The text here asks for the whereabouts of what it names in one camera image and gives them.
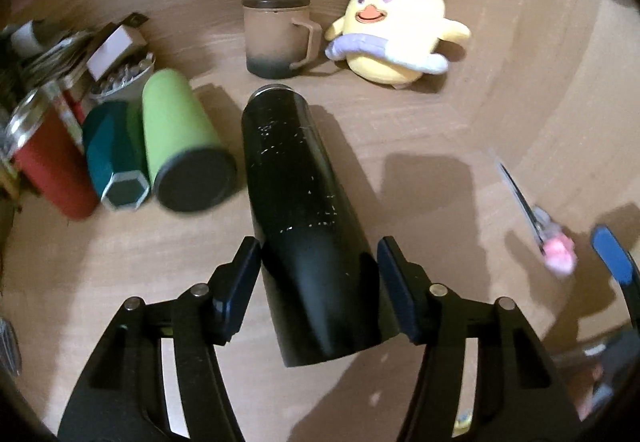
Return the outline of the beige lidded mug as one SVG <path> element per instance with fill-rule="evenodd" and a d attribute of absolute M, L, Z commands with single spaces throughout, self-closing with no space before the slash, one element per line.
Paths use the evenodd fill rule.
<path fill-rule="evenodd" d="M 310 0 L 242 0 L 246 68 L 262 79 L 288 79 L 315 61 L 322 27 Z"/>

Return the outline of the teal hexagonal cup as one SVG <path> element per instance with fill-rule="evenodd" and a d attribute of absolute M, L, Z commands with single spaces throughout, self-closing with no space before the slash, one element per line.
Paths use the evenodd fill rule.
<path fill-rule="evenodd" d="M 139 209 L 151 191 L 140 102 L 108 100 L 94 107 L 82 124 L 82 143 L 102 205 Z"/>

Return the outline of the black pen with pink charm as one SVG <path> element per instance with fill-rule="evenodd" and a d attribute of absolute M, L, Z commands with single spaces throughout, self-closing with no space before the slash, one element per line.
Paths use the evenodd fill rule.
<path fill-rule="evenodd" d="M 501 162 L 498 163 L 498 169 L 526 217 L 546 269 L 561 278 L 572 275 L 577 265 L 574 240 L 565 234 L 563 226 L 552 220 L 550 214 L 544 209 L 532 206 L 527 201 L 518 184 Z"/>

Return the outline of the small white box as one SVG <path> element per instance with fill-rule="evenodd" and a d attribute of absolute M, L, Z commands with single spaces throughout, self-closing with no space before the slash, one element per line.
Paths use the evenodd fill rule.
<path fill-rule="evenodd" d="M 100 81 L 124 58 L 146 46 L 141 32 L 121 24 L 88 58 L 87 69 L 94 81 Z"/>

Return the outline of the red thermos bottle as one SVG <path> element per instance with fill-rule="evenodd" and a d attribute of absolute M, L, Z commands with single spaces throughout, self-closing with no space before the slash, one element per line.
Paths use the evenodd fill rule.
<path fill-rule="evenodd" d="M 99 198 L 87 162 L 46 95 L 32 90 L 6 124 L 9 157 L 56 209 L 71 220 L 93 214 Z"/>

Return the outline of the black thermos tumbler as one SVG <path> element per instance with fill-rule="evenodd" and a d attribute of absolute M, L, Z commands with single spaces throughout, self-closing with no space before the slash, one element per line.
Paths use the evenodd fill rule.
<path fill-rule="evenodd" d="M 267 84 L 242 113 L 246 183 L 285 366 L 320 364 L 397 334 L 378 263 L 308 102 Z"/>

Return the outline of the white bowl of trinkets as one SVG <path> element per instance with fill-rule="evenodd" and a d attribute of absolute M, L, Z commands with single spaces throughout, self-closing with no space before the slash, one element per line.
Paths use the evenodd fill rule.
<path fill-rule="evenodd" d="M 121 64 L 93 83 L 89 96 L 96 102 L 137 100 L 155 69 L 155 55 L 140 52 L 126 57 Z"/>

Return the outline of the yellow chick plush toy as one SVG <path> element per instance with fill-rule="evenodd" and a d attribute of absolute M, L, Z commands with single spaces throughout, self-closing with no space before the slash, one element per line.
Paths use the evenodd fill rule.
<path fill-rule="evenodd" d="M 401 88 L 448 71 L 439 43 L 462 44 L 470 29 L 446 17 L 444 0 L 349 0 L 324 34 L 326 58 L 367 81 Z"/>

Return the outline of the green thermos tumbler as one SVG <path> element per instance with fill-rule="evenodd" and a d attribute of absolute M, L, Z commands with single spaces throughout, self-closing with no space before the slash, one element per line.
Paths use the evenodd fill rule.
<path fill-rule="evenodd" d="M 202 212 L 233 191 L 235 160 L 181 72 L 160 69 L 149 77 L 142 123 L 153 195 L 164 208 Z"/>

